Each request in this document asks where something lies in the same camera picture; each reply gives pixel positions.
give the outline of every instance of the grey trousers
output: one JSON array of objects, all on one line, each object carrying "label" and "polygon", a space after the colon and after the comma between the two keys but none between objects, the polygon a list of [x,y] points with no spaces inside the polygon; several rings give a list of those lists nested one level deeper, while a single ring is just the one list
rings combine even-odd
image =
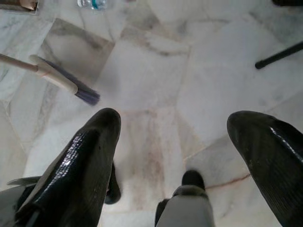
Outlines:
[{"label": "grey trousers", "polygon": [[178,187],[157,227],[214,227],[213,209],[205,191],[193,185]]}]

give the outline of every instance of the wooden broom handle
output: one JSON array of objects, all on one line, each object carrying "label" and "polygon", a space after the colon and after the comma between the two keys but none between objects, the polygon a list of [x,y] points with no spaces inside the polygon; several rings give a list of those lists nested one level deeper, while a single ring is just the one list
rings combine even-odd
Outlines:
[{"label": "wooden broom handle", "polygon": [[23,62],[23,61],[19,61],[17,59],[11,58],[9,56],[3,55],[1,53],[0,53],[0,61],[4,62],[4,63],[7,63],[9,65],[13,65],[13,66],[25,69],[25,70],[32,71],[32,72],[37,72],[38,71],[38,67],[36,65],[32,65],[32,64],[28,64],[28,63]]}]

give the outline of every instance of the black pole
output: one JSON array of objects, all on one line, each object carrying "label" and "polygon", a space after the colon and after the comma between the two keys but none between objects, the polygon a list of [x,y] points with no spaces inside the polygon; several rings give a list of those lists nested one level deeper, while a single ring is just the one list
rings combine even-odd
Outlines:
[{"label": "black pole", "polygon": [[261,68],[264,68],[265,66],[271,64],[271,63],[274,63],[280,59],[283,59],[289,55],[292,55],[294,53],[297,53],[299,52],[300,50],[303,50],[303,42],[300,42],[292,47],[289,47],[288,49],[282,51],[282,52],[279,52],[269,58],[266,58],[264,60],[261,60],[261,61],[258,61],[256,64],[255,64],[255,67],[256,69],[260,70]]}]

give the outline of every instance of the purple bristles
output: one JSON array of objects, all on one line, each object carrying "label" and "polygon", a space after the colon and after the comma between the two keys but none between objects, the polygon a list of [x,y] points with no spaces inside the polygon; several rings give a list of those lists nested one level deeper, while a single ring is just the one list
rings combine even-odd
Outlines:
[{"label": "purple bristles", "polygon": [[51,61],[44,60],[47,64],[52,66],[55,70],[60,72],[62,75],[64,75],[67,79],[69,79],[71,82],[73,82],[75,85],[78,87],[78,92],[75,94],[75,96],[79,97],[82,99],[84,102],[90,104],[90,105],[96,105],[99,100],[100,100],[100,95],[93,89],[89,88],[86,86],[84,83],[79,81],[77,78],[75,78],[72,74],[69,72],[65,71],[63,68],[60,66],[52,63]]}]

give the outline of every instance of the plastic water bottle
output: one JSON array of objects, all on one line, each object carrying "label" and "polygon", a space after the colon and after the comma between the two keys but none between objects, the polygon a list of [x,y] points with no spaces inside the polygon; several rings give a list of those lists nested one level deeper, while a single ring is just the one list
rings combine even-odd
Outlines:
[{"label": "plastic water bottle", "polygon": [[105,10],[109,0],[78,0],[78,6],[95,10]]}]

